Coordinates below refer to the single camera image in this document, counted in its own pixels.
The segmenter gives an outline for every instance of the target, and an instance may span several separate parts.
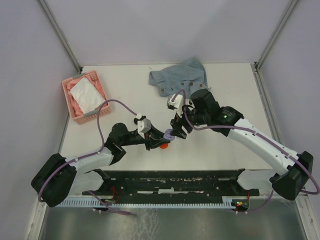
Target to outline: metal frame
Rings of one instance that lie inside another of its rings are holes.
[[[268,121],[272,137],[277,142],[283,145],[284,143],[279,132],[277,121],[272,110],[271,101],[268,97],[267,89],[265,87],[261,71],[259,69],[256,69],[254,65],[252,65],[252,71],[255,78],[256,86],[260,93],[262,105],[265,110],[266,119]],[[298,207],[299,215],[301,217],[304,231],[308,240],[320,240],[320,228],[308,195],[299,194],[299,197],[296,198],[295,202]]]
[[[61,153],[61,149],[62,149],[62,145],[65,140],[69,120],[70,120],[70,115],[68,114],[66,117],[66,120],[65,120],[61,140],[60,140],[60,143],[57,147],[58,153]],[[41,233],[41,227],[44,222],[47,207],[48,206],[45,202],[39,202],[38,197],[36,197],[36,199],[34,201],[32,213],[30,216],[29,224],[27,225],[24,240],[37,240],[37,239],[39,239],[39,236]]]
[[[71,207],[71,208],[105,208],[101,206],[100,202],[92,196],[71,196],[67,197],[57,207]],[[113,208],[155,208],[155,209],[235,209],[232,206],[232,198],[223,198],[222,203],[180,203],[180,204],[136,204],[136,203],[118,203],[112,204]]]
[[[52,26],[52,29],[54,30],[54,32],[56,33],[56,36],[58,37],[59,41],[61,42],[63,49],[65,50],[66,54],[68,55],[68,57],[70,58],[74,68],[76,69],[76,71],[80,74],[82,71],[82,67],[80,66],[80,64],[78,63],[78,60],[74,54],[74,52],[72,51],[66,36],[64,35],[64,33],[62,32],[61,28],[59,27],[52,11],[49,8],[49,5],[47,3],[46,0],[36,0],[39,4],[39,6],[41,7],[41,9],[44,12],[44,15],[47,17],[49,23]]]
[[[269,56],[271,50],[273,49],[274,45],[276,44],[279,36],[283,32],[285,26],[287,25],[289,19],[291,18],[292,14],[296,10],[298,4],[301,0],[290,0],[288,5],[285,7],[283,14],[280,17],[279,22],[276,25],[275,30],[273,31],[269,41],[267,42],[265,48],[262,51],[260,59],[256,62],[255,68],[257,70],[261,69],[261,67],[266,62],[267,57]]]

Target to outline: white cloth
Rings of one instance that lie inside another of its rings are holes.
[[[105,99],[98,90],[84,77],[70,90],[70,94],[79,104],[83,114],[87,114],[95,110],[101,105]]]

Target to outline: black metal plate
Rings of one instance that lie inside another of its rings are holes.
[[[223,202],[222,196],[248,195],[248,191],[240,186],[237,186],[238,192],[231,188],[232,183],[228,179],[237,174],[236,170],[104,172],[111,180],[95,193],[112,195],[110,186],[114,186],[119,194],[119,204],[218,204]],[[188,193],[158,193],[172,188],[175,192]],[[259,191],[252,189],[250,195],[259,196]]]

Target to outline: pink plastic basket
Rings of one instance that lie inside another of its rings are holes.
[[[94,82],[96,81],[99,81],[100,84],[101,84],[101,81],[99,79],[99,76],[97,74],[97,71],[96,70],[92,70],[92,71],[88,71],[88,72],[84,72],[82,74],[79,74],[79,75],[76,75],[76,76],[73,76],[73,77],[70,77],[66,80],[63,80],[62,81],[62,87],[63,87],[63,91],[64,91],[64,95],[65,95],[65,99],[66,99],[66,103],[68,105],[68,109],[69,109],[69,113],[70,113],[70,117],[72,118],[72,120],[74,120],[77,124],[84,124],[86,122],[89,122],[91,120],[94,120],[94,119],[97,119],[97,113],[98,113],[98,110],[93,110],[91,112],[88,112],[82,116],[76,116],[75,115],[75,110],[74,108],[72,107],[71,105],[71,101],[70,101],[70,96],[69,96],[69,93],[68,93],[68,90],[67,90],[67,84],[71,81],[71,80],[74,80],[74,79],[79,79],[80,77],[82,77],[83,75],[89,75],[90,79]],[[106,96],[106,93],[105,93],[105,90],[103,89],[103,96],[102,96],[104,99],[107,100],[107,96]],[[100,112],[100,116],[103,116],[103,115],[106,115],[106,114],[109,114],[111,113],[111,109],[109,107],[109,104],[106,104],[102,109],[101,109],[101,112]]]

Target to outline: blue cloth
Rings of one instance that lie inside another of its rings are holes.
[[[208,89],[205,67],[195,57],[166,67],[160,71],[151,71],[149,84],[158,88],[161,97],[176,94],[185,90],[185,97],[199,89]]]

